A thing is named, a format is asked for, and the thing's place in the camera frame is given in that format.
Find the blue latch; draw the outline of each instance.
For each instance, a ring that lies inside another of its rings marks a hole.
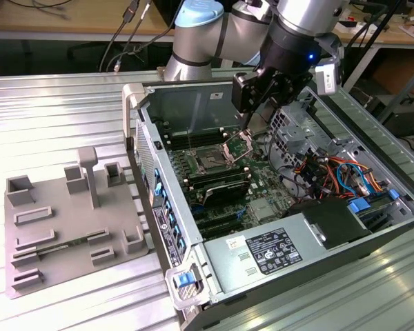
[[[349,207],[353,212],[361,212],[362,210],[370,208],[370,204],[366,202],[365,198],[358,198],[352,200]]]
[[[184,243],[184,239],[180,238],[178,240],[179,243],[179,249],[181,250],[182,254],[186,252],[186,243]]]
[[[175,238],[181,236],[181,231],[179,230],[178,225],[175,226],[175,229],[173,230],[173,235],[175,236]]]
[[[178,288],[183,288],[184,286],[196,283],[196,279],[192,272],[185,272],[178,276],[176,283]]]
[[[163,189],[163,184],[162,183],[158,183],[157,184],[157,187],[155,188],[155,195],[160,195],[162,189]]]
[[[168,215],[168,218],[170,219],[170,226],[173,228],[173,226],[175,225],[175,223],[176,223],[176,218],[175,218],[175,216],[174,216],[174,214],[171,212],[169,215]]]
[[[399,192],[394,190],[393,188],[391,190],[389,190],[389,195],[393,200],[396,200],[400,197]]]

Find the warning label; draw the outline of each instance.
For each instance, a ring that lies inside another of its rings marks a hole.
[[[263,274],[271,274],[302,261],[283,228],[247,239],[246,243]]]

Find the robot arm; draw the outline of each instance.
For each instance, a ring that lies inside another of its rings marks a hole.
[[[316,67],[320,94],[336,92],[341,80],[343,58],[340,40],[331,33],[349,0],[280,0],[267,1],[273,20],[262,43],[261,61],[252,73],[233,78],[232,103],[245,130],[256,109],[268,98],[277,106],[295,100],[313,78]],[[265,0],[248,0],[260,8]],[[322,49],[329,58],[322,60]]]

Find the aluminum extrusion table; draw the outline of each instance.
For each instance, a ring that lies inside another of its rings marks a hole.
[[[231,77],[234,70],[215,71]],[[4,179],[63,177],[79,146],[118,161],[130,189],[121,131],[121,88],[155,72],[0,78],[0,330],[178,330],[154,250],[93,274],[9,300],[4,294]],[[333,99],[414,180],[414,156],[345,92]],[[346,129],[318,109],[336,136]],[[143,224],[147,233],[148,226]],[[222,321],[211,330],[414,330],[414,230],[358,262]]]

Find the ridged metal surface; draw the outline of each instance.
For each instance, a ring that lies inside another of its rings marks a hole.
[[[76,162],[76,149],[95,146],[96,168],[120,162],[141,206],[123,145],[121,89],[146,80],[157,77],[147,72],[0,78],[0,330],[179,329],[144,217],[148,255],[19,299],[4,294],[6,178],[64,177],[63,168]]]

